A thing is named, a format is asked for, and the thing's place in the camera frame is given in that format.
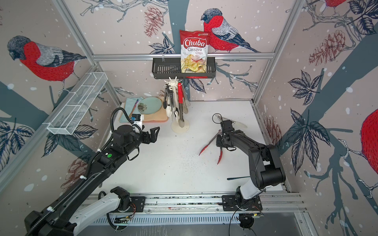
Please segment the thin red handled tongs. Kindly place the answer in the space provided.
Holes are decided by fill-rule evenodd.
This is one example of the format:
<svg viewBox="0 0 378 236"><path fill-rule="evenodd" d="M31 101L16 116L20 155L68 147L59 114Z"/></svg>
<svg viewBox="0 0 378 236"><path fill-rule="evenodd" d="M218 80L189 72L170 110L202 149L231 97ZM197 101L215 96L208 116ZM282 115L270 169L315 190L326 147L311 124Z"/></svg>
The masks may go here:
<svg viewBox="0 0 378 236"><path fill-rule="evenodd" d="M178 83L178 102L179 102L179 126L184 128L185 121L183 117L183 92L182 92L182 83Z"/></svg>

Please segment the all steel slotted tongs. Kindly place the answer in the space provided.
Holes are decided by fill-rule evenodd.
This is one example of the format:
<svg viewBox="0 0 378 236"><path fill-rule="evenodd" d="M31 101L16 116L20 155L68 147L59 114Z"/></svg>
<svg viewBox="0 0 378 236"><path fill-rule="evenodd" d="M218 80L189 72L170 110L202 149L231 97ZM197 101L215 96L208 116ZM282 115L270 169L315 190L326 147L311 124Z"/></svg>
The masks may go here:
<svg viewBox="0 0 378 236"><path fill-rule="evenodd" d="M188 100L185 92L185 87L182 85L182 92L183 92L183 113L187 114L189 112L188 110Z"/></svg>

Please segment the black steel tongs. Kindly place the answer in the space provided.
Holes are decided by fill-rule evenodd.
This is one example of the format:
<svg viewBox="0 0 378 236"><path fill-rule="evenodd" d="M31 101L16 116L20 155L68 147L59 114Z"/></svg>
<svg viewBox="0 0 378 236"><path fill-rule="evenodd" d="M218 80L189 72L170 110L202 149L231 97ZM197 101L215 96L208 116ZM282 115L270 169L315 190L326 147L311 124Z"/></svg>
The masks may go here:
<svg viewBox="0 0 378 236"><path fill-rule="evenodd" d="M165 110L166 110L167 104L170 104L170 100L169 100L169 85L168 84L165 85L165 90L164 90L163 107L164 107Z"/></svg>

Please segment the white small tongs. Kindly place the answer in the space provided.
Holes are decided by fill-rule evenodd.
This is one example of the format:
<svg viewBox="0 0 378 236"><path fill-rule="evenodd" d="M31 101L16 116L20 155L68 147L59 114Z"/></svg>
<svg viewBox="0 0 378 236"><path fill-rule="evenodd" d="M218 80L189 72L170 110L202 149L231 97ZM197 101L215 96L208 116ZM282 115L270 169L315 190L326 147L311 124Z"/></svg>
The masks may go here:
<svg viewBox="0 0 378 236"><path fill-rule="evenodd" d="M167 104L166 106L166 115L169 119L171 119L172 116L172 106L170 104Z"/></svg>

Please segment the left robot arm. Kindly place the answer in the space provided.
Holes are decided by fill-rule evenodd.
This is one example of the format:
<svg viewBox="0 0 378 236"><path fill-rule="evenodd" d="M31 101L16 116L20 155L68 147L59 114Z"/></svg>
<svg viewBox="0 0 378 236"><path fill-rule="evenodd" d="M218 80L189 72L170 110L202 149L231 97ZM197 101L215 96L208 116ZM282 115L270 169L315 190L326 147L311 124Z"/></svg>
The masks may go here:
<svg viewBox="0 0 378 236"><path fill-rule="evenodd" d="M127 114L121 107L113 111L110 117L110 138L90 159L85 174L48 207L41 212L32 211L25 218L28 236L76 236L103 215L114 210L126 212L132 206L130 193L121 187L115 187L103 198L80 209L99 185L123 163L132 160L130 154L134 150L139 150L141 144L148 145L157 141L159 127L143 131L142 127L129 120L128 125L115 128L113 119L118 111Z"/></svg>

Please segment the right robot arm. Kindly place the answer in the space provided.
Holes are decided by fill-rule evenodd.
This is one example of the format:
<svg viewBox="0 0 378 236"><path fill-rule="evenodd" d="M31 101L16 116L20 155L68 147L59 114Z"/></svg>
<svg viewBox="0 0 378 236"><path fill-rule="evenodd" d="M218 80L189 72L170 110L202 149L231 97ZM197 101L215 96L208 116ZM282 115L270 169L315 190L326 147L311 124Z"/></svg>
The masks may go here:
<svg viewBox="0 0 378 236"><path fill-rule="evenodd" d="M249 176L245 184L237 187L235 198L239 207L248 204L267 187L277 186L286 181L286 175L278 150L274 145L265 145L248 137L233 127L233 121L216 114L221 131L216 144L229 151L241 150L248 156Z"/></svg>

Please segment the cream utensil rack stand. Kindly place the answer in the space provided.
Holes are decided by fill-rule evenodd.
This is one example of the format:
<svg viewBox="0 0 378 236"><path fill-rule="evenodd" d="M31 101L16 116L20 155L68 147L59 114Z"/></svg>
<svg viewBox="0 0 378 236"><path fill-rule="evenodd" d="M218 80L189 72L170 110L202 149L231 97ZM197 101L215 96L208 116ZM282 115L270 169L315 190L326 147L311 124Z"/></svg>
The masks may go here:
<svg viewBox="0 0 378 236"><path fill-rule="evenodd" d="M171 129L175 133L185 133L190 128L190 123L185 120L184 115L188 113L187 99L183 89L183 84L175 77L169 77L166 82L166 113L171 118Z"/></svg>

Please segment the orange cutting board mat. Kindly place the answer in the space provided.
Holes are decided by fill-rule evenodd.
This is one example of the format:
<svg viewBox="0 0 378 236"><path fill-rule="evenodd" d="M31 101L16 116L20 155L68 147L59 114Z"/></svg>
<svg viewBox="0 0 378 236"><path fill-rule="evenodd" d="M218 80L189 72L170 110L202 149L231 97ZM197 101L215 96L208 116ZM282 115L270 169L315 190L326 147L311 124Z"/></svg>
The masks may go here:
<svg viewBox="0 0 378 236"><path fill-rule="evenodd" d="M167 121L168 121L168 117L166 115L166 111L163 108L163 106L159 109L159 111L157 111L154 114L144 115L144 120L143 120L144 123L164 123Z"/></svg>

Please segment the light green plate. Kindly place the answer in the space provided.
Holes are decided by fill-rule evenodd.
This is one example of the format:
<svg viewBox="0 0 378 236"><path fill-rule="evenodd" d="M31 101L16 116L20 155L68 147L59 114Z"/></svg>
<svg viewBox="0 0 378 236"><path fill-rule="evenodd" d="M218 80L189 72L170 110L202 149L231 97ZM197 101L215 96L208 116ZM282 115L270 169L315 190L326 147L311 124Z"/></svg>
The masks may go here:
<svg viewBox="0 0 378 236"><path fill-rule="evenodd" d="M154 114L162 107L162 101L158 97L147 97L142 99L138 105L140 114L150 115Z"/></svg>

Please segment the teal cloth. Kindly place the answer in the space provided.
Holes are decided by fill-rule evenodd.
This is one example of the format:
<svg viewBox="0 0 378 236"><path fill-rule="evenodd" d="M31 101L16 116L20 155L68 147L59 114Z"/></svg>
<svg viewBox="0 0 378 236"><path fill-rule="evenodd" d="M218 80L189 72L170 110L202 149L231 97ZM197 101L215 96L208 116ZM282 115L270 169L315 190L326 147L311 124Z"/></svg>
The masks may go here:
<svg viewBox="0 0 378 236"><path fill-rule="evenodd" d="M127 98L126 102L123 104L123 108L125 109L126 113L129 115L130 112L132 111L132 108L136 102L136 100L139 99L139 102L137 104L137 106L139 105L139 103L143 100L142 97L140 98ZM126 116L123 114L123 112L121 112L121 117L119 118L119 122L120 123L128 123L128 120L126 118ZM136 107L135 111L133 114L141 114L138 110L138 107Z"/></svg>

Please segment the red packet under basket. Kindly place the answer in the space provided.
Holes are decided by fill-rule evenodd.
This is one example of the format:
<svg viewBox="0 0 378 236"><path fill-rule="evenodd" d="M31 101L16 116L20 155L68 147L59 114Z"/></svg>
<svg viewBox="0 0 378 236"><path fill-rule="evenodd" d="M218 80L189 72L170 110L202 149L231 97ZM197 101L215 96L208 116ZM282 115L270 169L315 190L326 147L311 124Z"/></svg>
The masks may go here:
<svg viewBox="0 0 378 236"><path fill-rule="evenodd" d="M187 79L208 79L207 76L188 76Z"/></svg>

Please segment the pink handled utensil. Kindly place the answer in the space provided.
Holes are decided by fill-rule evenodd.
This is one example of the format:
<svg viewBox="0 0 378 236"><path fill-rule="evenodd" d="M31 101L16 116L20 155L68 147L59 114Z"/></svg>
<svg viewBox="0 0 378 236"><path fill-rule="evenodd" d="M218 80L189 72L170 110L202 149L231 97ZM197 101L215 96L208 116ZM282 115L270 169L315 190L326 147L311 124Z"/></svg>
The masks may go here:
<svg viewBox="0 0 378 236"><path fill-rule="evenodd" d="M133 115L133 113L134 113L134 111L135 111L135 109L136 109L136 107L137 107L138 102L139 102L139 99L136 100L136 102L135 102L135 104L134 104L134 106L133 106L133 108L132 108L132 111L131 111L130 114L129 114L129 118L130 118L130 119L132 118L132 115Z"/></svg>

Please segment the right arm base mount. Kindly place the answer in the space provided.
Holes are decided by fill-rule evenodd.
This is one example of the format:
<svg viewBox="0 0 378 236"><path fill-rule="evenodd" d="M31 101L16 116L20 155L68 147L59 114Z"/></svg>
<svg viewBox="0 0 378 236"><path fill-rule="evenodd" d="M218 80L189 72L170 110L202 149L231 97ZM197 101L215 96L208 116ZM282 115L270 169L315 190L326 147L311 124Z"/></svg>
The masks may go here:
<svg viewBox="0 0 378 236"><path fill-rule="evenodd" d="M237 208L241 211L263 210L259 196L245 200L242 197L237 197L235 195L222 195L221 202L218 203L218 205L222 206L223 211L236 211Z"/></svg>

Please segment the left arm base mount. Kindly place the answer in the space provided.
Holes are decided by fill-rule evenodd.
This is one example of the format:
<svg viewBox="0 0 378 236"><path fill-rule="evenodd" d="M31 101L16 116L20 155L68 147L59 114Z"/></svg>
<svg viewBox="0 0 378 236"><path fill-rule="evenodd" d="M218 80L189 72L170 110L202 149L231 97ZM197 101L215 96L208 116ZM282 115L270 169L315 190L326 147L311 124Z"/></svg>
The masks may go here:
<svg viewBox="0 0 378 236"><path fill-rule="evenodd" d="M145 207L145 196L131 196L121 198L120 204L112 213L140 213Z"/></svg>

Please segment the dark wall basket shelf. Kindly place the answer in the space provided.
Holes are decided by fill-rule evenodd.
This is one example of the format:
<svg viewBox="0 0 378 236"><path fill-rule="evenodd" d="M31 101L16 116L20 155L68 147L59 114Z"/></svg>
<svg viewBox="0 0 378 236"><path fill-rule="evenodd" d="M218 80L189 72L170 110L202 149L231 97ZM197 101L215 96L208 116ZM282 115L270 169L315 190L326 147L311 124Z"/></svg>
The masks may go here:
<svg viewBox="0 0 378 236"><path fill-rule="evenodd" d="M155 79L186 79L188 76L207 76L212 79L216 76L215 58L208 58L206 73L182 73L179 58L153 58L152 74Z"/></svg>

